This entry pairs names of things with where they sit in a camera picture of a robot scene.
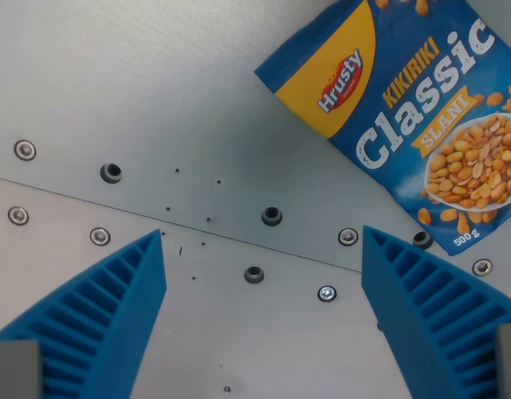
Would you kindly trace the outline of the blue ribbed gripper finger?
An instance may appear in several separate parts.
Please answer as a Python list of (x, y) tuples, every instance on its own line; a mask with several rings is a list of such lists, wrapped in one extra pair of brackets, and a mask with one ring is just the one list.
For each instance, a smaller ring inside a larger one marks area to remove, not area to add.
[(166, 289), (154, 230), (35, 303), (0, 341), (39, 344), (44, 398), (128, 398)]
[(499, 397), (494, 349), (511, 298), (370, 226), (361, 286), (412, 397)]

